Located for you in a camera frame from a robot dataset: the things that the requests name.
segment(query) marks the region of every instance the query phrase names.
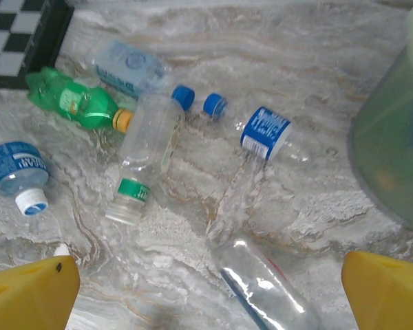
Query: bottle bottom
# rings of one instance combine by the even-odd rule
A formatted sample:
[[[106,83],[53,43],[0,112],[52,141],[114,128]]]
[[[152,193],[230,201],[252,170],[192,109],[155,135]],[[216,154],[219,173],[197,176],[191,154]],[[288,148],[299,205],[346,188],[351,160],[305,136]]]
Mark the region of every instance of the bottle bottom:
[[[105,217],[131,225],[141,218],[144,205],[143,201],[116,194],[107,206]]]

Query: blue bottle cap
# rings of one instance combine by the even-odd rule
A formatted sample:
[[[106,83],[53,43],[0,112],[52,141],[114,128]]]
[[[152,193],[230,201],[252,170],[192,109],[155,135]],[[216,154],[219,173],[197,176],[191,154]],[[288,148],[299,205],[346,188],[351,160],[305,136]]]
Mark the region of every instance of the blue bottle cap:
[[[174,100],[178,101],[184,111],[188,111],[191,108],[194,96],[194,90],[184,85],[177,86],[171,95]]]
[[[224,110],[228,100],[217,93],[212,93],[206,98],[204,103],[204,112],[213,118],[220,118],[224,114]]]

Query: clear plastic bottle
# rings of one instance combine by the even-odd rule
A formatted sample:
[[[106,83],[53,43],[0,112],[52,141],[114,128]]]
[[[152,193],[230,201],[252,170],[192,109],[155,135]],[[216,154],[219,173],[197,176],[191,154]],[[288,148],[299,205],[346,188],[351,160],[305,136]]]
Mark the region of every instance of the clear plastic bottle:
[[[142,93],[172,95],[185,111],[188,110],[186,104],[193,103],[175,96],[181,85],[173,79],[170,66],[157,56],[122,41],[103,37],[89,46],[85,66],[91,67],[104,83],[132,98],[137,99]],[[184,97],[194,98],[193,90],[183,87],[191,91]]]
[[[18,120],[0,110],[0,195],[15,198],[23,215],[47,208],[43,192],[49,174],[38,149]]]
[[[105,216],[132,223],[150,188],[169,170],[185,114],[173,98],[143,94],[120,149],[120,179]]]
[[[215,246],[220,275],[260,329],[323,329],[316,309],[242,233]]]
[[[307,166],[312,162],[304,134],[290,120],[267,107],[229,102],[213,93],[205,100],[203,110],[218,121],[222,135],[239,138],[243,148],[264,160],[278,156],[291,165]]]

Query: bottle cap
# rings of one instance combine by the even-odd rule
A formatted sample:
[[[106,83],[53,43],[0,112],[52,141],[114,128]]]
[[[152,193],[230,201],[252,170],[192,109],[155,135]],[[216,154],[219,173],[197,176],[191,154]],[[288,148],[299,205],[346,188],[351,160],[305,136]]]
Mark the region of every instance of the bottle cap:
[[[23,215],[37,215],[47,208],[47,198],[43,189],[27,189],[15,197],[15,203]]]
[[[133,113],[130,110],[120,108],[113,116],[112,126],[121,133],[126,133],[129,128]]]
[[[212,93],[206,98],[204,103],[204,112],[213,118],[220,118],[224,114],[224,110],[228,100],[217,93]]]
[[[184,111],[188,111],[191,108],[194,96],[194,90],[184,85],[177,86],[171,95],[174,100],[178,101]]]

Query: yellow plastic piece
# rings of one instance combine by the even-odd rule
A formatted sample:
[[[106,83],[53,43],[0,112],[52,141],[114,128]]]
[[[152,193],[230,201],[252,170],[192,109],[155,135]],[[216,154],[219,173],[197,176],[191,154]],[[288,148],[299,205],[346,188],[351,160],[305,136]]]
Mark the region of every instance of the yellow plastic piece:
[[[0,272],[0,330],[63,330],[79,287],[71,256]]]
[[[413,263],[349,252],[341,279],[360,330],[413,330]]]

